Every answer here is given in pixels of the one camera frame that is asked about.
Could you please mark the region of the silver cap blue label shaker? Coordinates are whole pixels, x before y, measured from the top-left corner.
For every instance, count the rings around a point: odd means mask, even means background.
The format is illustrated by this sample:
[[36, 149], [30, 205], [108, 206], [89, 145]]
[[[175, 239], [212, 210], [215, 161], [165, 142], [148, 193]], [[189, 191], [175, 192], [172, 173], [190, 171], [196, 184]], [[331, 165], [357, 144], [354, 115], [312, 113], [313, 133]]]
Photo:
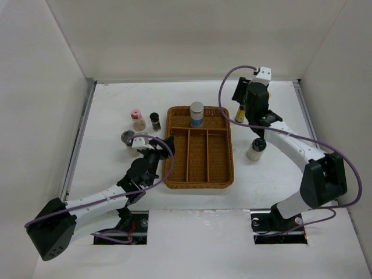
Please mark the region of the silver cap blue label shaker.
[[201, 102], [193, 102], [190, 106], [190, 118], [192, 127], [202, 127], [204, 117], [204, 105]]

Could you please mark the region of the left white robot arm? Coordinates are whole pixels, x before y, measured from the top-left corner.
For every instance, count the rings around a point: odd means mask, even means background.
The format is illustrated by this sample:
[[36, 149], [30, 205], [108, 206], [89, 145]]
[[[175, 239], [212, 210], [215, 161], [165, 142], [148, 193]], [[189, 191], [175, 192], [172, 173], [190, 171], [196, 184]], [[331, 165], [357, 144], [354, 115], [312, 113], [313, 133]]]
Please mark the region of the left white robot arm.
[[85, 198], [52, 199], [34, 220], [26, 223], [26, 233], [43, 261], [56, 258], [71, 242], [86, 235], [108, 239], [115, 230], [127, 230], [132, 217], [129, 206], [165, 180], [156, 172], [161, 160], [174, 162], [173, 136], [160, 139], [126, 131], [121, 140], [129, 149], [142, 155], [131, 163], [121, 180]]

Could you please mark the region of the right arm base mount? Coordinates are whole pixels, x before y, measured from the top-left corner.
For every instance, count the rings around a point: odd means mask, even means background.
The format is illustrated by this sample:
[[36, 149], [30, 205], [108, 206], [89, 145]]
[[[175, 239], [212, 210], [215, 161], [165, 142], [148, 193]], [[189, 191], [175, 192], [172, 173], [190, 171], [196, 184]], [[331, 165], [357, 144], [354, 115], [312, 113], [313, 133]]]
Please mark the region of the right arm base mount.
[[251, 210], [251, 228], [256, 245], [307, 244], [302, 214], [283, 219], [271, 209]]

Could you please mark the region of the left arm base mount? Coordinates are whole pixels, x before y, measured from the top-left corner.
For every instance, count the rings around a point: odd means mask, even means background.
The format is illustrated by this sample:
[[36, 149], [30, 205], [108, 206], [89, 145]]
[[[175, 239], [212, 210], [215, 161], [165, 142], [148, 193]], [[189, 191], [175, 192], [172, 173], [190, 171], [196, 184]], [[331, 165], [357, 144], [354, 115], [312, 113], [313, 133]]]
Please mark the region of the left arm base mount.
[[105, 229], [105, 238], [94, 236], [94, 245], [146, 245], [148, 240], [149, 211], [132, 211], [115, 228]]

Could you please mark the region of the brown cap yellow oil bottle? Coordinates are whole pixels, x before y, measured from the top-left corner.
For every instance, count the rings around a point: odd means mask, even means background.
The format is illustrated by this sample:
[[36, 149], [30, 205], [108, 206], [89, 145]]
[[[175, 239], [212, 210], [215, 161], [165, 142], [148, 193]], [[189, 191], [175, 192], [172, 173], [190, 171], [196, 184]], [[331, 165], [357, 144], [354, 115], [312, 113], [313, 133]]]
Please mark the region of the brown cap yellow oil bottle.
[[239, 105], [239, 108], [235, 114], [235, 121], [237, 123], [243, 123], [245, 120], [245, 108], [244, 105]]

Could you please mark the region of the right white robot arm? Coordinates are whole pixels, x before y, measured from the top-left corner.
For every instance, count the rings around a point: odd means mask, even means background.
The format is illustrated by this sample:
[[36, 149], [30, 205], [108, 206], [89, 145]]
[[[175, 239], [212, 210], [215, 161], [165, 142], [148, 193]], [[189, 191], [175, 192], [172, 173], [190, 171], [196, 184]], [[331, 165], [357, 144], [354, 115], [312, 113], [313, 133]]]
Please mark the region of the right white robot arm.
[[290, 158], [302, 172], [299, 190], [274, 204], [270, 213], [255, 217], [252, 224], [268, 231], [288, 230], [303, 212], [318, 209], [347, 192], [342, 156], [325, 153], [294, 137], [282, 118], [269, 109], [268, 83], [240, 77], [232, 99], [239, 103], [257, 138], [246, 152], [252, 161], [258, 161], [267, 143], [273, 144]]

